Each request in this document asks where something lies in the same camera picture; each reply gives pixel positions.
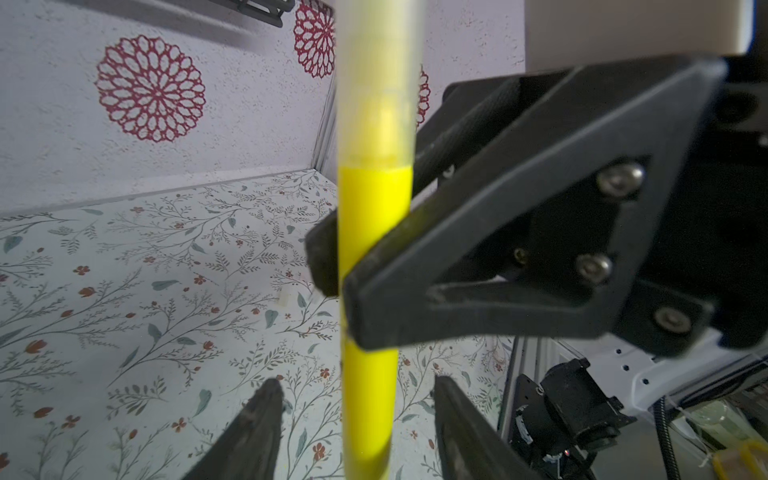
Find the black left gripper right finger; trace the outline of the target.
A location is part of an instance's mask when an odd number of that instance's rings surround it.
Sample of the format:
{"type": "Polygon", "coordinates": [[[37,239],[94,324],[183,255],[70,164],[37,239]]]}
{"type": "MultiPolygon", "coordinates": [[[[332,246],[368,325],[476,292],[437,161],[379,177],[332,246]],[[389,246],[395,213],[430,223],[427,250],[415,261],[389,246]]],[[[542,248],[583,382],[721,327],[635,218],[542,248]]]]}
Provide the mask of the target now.
{"type": "Polygon", "coordinates": [[[445,479],[533,480],[531,469],[449,376],[434,382],[436,444],[445,479]]]}

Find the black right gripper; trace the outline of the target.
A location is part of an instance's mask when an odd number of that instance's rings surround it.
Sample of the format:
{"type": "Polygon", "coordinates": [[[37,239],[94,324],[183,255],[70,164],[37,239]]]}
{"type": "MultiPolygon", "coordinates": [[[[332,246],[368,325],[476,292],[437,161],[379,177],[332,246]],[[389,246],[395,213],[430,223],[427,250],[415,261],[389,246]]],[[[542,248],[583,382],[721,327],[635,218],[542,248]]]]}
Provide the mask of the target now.
{"type": "Polygon", "coordinates": [[[759,88],[666,56],[519,79],[520,116],[355,266],[395,347],[473,335],[685,351],[767,331],[759,88]]]}

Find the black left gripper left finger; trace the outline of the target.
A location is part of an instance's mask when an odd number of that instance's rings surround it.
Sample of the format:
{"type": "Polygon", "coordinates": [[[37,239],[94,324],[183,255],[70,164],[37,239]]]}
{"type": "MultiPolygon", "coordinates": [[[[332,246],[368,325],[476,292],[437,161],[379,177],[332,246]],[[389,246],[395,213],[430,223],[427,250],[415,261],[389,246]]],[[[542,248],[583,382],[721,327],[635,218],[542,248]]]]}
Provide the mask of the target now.
{"type": "Polygon", "coordinates": [[[281,441],[284,394],[269,378],[183,480],[273,479],[281,441]]]}

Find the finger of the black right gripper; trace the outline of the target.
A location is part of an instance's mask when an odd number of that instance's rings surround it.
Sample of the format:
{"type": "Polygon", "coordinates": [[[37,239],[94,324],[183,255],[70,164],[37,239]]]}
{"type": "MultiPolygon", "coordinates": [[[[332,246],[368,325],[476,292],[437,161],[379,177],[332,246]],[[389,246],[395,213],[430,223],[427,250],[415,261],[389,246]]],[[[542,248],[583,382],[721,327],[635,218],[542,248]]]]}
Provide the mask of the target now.
{"type": "MultiPolygon", "coordinates": [[[[449,167],[463,166],[563,78],[562,74],[516,75],[446,87],[440,107],[416,136],[411,196],[424,191],[449,167]]],[[[327,297],[338,295],[336,211],[310,230],[305,249],[315,286],[327,297]]]]}

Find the yellow highlighter pen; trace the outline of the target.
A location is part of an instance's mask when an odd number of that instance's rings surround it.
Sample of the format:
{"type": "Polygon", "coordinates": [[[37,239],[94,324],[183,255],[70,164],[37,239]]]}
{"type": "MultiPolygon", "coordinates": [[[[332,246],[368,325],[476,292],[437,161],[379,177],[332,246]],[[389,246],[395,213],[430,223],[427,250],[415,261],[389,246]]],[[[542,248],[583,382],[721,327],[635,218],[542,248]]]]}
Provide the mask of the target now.
{"type": "Polygon", "coordinates": [[[339,170],[338,267],[342,301],[342,423],[347,479],[387,479],[397,391],[397,324],[354,272],[408,213],[413,169],[339,170]]]}

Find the translucent yellow pen cap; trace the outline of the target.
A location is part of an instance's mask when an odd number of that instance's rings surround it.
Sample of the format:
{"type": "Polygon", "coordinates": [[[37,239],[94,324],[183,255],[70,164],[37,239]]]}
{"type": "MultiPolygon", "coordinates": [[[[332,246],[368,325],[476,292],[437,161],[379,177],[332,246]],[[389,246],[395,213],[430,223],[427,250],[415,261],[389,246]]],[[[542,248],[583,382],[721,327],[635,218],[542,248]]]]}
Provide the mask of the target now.
{"type": "Polygon", "coordinates": [[[341,168],[414,162],[424,1],[339,1],[337,153],[341,168]]]}

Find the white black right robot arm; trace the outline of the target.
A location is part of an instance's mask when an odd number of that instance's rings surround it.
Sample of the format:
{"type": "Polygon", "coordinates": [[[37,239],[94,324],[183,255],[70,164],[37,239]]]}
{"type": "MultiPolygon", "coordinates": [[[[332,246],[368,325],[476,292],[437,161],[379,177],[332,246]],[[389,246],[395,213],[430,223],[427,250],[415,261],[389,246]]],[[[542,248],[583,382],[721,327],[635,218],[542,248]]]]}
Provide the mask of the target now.
{"type": "Polygon", "coordinates": [[[447,479],[626,472],[623,428],[767,373],[767,64],[674,55],[456,82],[416,140],[437,191],[340,282],[339,221],[306,238],[352,336],[402,347],[479,334],[592,340],[542,379],[511,355],[496,426],[439,376],[447,479]]]}

